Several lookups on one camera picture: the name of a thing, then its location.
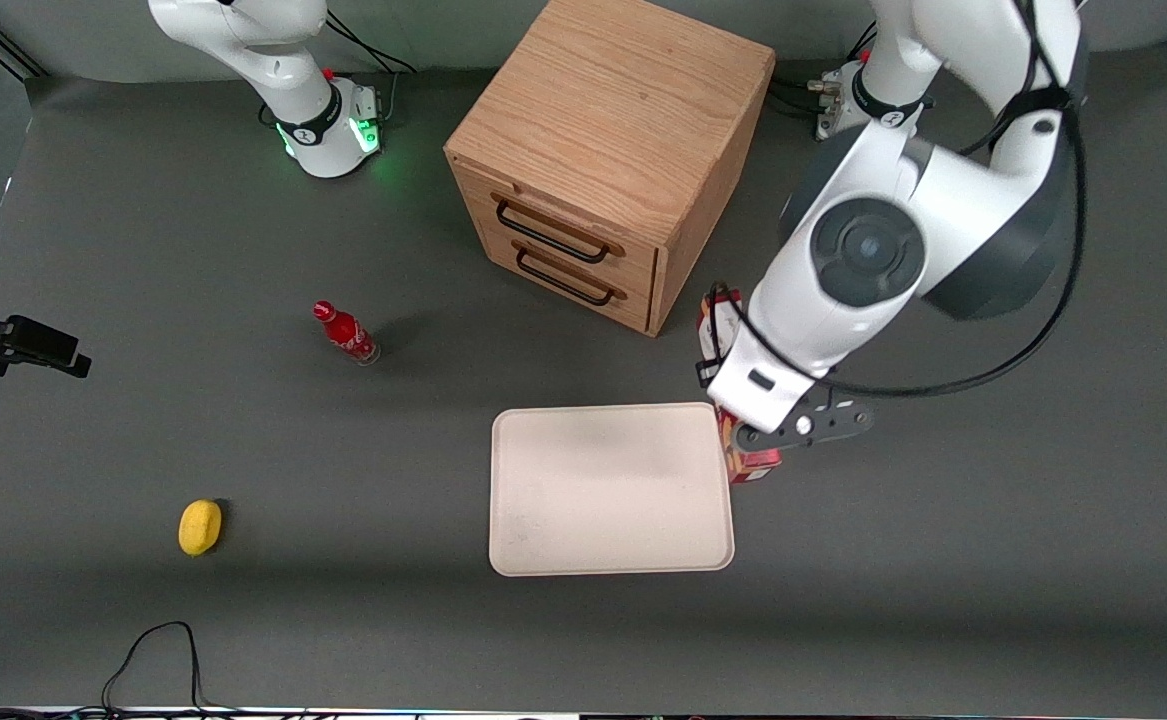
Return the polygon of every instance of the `wooden box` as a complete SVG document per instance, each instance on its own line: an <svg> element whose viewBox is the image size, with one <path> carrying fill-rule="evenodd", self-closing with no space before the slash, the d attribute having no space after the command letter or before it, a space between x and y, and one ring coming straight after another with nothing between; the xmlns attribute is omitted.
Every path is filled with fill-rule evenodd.
<svg viewBox="0 0 1167 720"><path fill-rule="evenodd" d="M446 142L490 259L656 336L743 169L774 51L551 0Z"/></svg>

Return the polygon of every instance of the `beige plastic tray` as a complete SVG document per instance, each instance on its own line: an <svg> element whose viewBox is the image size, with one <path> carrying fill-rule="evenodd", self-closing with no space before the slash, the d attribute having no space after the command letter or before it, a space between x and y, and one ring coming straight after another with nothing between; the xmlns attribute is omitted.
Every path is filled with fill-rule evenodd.
<svg viewBox="0 0 1167 720"><path fill-rule="evenodd" d="M729 478L705 401L495 419L490 564L499 574L675 573L733 559Z"/></svg>

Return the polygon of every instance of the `green light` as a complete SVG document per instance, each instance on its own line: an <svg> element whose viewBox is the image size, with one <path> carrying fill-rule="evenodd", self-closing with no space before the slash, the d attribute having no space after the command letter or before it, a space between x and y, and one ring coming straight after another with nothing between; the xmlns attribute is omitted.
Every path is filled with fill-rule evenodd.
<svg viewBox="0 0 1167 720"><path fill-rule="evenodd" d="M365 152L365 154L371 154L371 152L378 149L378 123L371 123L371 120L358 120L356 118L347 118L347 126L349 126L356 135L356 142L359 144L359 148Z"/></svg>
<svg viewBox="0 0 1167 720"><path fill-rule="evenodd" d="M285 154L294 158L294 147L291 147L291 139L285 135L285 131L281 130L281 124L277 124L277 134L281 137L281 142L285 144Z"/></svg>

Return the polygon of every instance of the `bottle cap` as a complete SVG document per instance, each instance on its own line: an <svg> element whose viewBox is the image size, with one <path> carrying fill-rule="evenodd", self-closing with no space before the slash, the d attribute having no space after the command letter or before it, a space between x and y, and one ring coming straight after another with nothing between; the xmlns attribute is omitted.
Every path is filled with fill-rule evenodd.
<svg viewBox="0 0 1167 720"><path fill-rule="evenodd" d="M312 314L315 319L321 320L322 323L328 323L330 320L335 319L335 315L337 315L338 312L335 310L335 306L322 300L312 306Z"/></svg>

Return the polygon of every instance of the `drawer handle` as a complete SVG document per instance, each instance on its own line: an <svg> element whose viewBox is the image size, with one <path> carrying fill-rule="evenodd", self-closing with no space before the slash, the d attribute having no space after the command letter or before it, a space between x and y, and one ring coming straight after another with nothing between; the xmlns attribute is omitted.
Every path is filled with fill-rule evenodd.
<svg viewBox="0 0 1167 720"><path fill-rule="evenodd" d="M495 217L499 218L499 223L504 224L504 228L511 228L513 229L513 231L519 232L520 235L527 238L531 238L531 240L541 242L543 245L546 245L552 250L560 250L566 256L569 256L569 258L574 258L575 260L582 260L588 265L596 265L601 260L605 260L605 257L610 253L610 246L602 245L600 252L598 252L594 256L588 256L587 252L580 252L578 250L574 250L569 245L565 245L564 242L559 242L555 238L547 237L546 235L536 231L536 229L533 228L527 228L527 225L523 225L506 217L505 212L506 212L506 201L501 200L499 209L495 210Z"/></svg>
<svg viewBox="0 0 1167 720"><path fill-rule="evenodd" d="M541 281L544 281L545 284L550 284L550 286L552 287L561 288L561 291L568 292L574 298L578 298L579 300L587 302L587 305L596 307L601 307L602 305L608 305L610 300L614 299L614 291L606 291L605 298L593 298L592 295L588 295L588 293L579 291L578 287L569 287L567 284L559 281L559 279L555 279L552 275L541 272L541 270L531 268L531 266L525 264L525 256L527 254L529 254L527 250L525 250L524 247L519 249L519 251L516 252L516 266L518 266L518 268L520 270L525 270L525 273L533 275L538 279L541 279Z"/></svg>

